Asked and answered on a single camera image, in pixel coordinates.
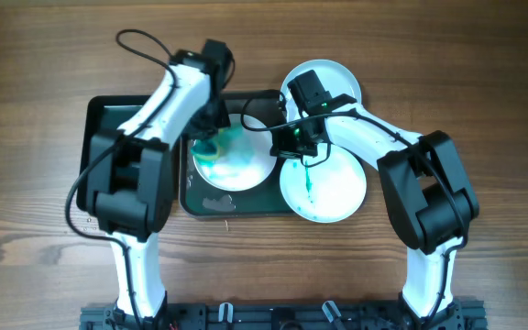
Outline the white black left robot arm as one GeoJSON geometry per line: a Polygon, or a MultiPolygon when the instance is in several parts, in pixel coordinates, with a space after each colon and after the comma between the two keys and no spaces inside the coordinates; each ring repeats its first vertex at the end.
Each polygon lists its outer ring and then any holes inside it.
{"type": "Polygon", "coordinates": [[[180,138],[211,138],[230,124],[221,98],[234,58],[221,41],[179,50],[159,87],[116,128],[100,128],[85,146],[79,207],[95,217],[115,258],[119,293],[110,325],[164,329],[167,291],[160,278],[158,233],[175,194],[173,151],[180,138]]]}

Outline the green yellow sponge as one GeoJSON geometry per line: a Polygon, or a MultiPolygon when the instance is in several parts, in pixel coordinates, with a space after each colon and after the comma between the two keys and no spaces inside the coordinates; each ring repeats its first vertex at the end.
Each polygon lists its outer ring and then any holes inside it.
{"type": "Polygon", "coordinates": [[[242,126],[222,128],[213,137],[196,140],[191,147],[191,153],[198,160],[215,161],[233,148],[234,143],[242,136],[242,133],[242,126]]]}

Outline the white plate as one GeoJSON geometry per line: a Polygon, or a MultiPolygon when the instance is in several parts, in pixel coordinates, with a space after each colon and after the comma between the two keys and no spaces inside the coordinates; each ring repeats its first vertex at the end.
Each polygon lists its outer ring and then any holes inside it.
{"type": "Polygon", "coordinates": [[[362,91],[355,75],[342,64],[332,60],[308,60],[296,66],[284,79],[280,88],[281,92],[286,96],[286,121],[298,119],[298,110],[295,102],[292,100],[291,93],[288,88],[288,83],[296,78],[298,75],[315,71],[322,86],[332,96],[340,94],[348,94],[355,97],[359,103],[362,102],[362,91]]]}
{"type": "Polygon", "coordinates": [[[213,137],[218,146],[194,140],[191,153],[195,169],[210,185],[224,191],[240,192],[263,183],[272,173],[277,159],[270,155],[269,131],[246,130],[240,114],[229,116],[231,126],[213,137]]]}
{"type": "Polygon", "coordinates": [[[350,217],[363,204],[367,178],[349,151],[325,143],[318,155],[287,159],[280,170],[280,191],[299,216],[330,224],[350,217]]]}

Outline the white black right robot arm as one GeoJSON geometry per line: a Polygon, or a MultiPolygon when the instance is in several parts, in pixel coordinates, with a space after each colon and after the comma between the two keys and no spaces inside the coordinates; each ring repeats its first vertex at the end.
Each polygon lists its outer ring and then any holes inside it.
{"type": "Polygon", "coordinates": [[[283,106],[293,120],[272,129],[271,155],[285,160],[280,191],[298,215],[336,222],[366,195],[367,163],[378,172],[387,214],[407,247],[401,297],[415,324],[429,329],[451,305],[456,253],[468,242],[479,203],[449,135],[398,128],[347,93],[329,89],[314,70],[286,82],[283,106]]]}

